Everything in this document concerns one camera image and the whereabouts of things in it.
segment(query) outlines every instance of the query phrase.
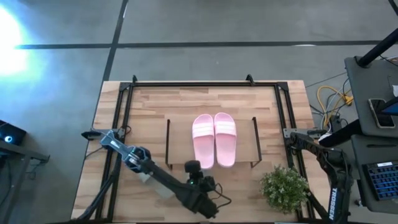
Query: blue keyboard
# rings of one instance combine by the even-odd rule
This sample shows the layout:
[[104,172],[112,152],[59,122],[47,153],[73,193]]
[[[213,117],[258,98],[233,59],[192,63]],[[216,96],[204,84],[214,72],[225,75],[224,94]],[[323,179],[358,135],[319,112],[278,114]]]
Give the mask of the blue keyboard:
[[376,200],[398,198],[398,161],[363,165]]

